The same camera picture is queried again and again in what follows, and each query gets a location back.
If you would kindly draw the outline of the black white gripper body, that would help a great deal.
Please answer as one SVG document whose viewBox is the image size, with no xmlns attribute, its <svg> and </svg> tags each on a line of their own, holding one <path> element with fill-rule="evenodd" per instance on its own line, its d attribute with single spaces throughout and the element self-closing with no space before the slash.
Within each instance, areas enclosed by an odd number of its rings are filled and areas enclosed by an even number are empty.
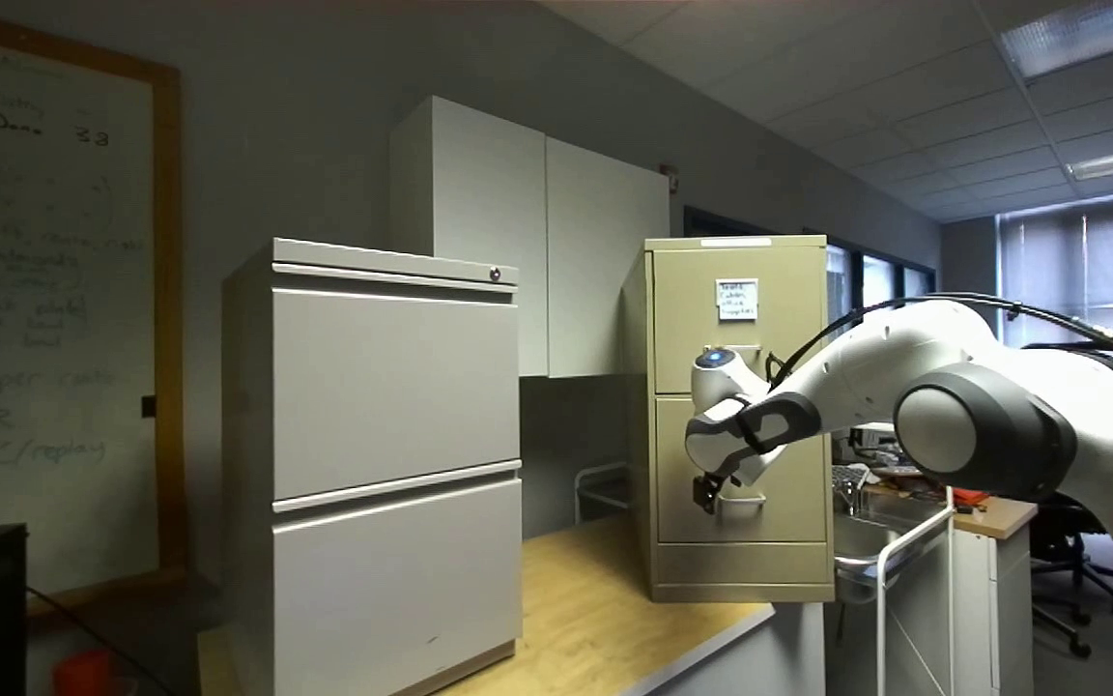
<svg viewBox="0 0 1113 696">
<path fill-rule="evenodd" d="M 719 523 L 759 517 L 766 512 L 762 474 L 770 465 L 770 451 L 734 451 L 694 478 L 694 502 Z"/>
</svg>

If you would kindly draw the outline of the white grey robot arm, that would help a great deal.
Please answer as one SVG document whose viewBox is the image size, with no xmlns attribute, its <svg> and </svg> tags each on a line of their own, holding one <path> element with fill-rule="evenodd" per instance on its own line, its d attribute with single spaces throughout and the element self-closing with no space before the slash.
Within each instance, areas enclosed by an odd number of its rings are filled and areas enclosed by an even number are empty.
<svg viewBox="0 0 1113 696">
<path fill-rule="evenodd" d="M 770 374 L 703 349 L 686 428 L 694 500 L 717 512 L 785 445 L 889 423 L 924 474 L 1003 500 L 1062 493 L 1113 534 L 1113 333 L 1020 302 L 1009 313 L 1059 324 L 1072 344 L 1009 349 L 973 297 L 916 297 L 821 330 Z"/>
</svg>

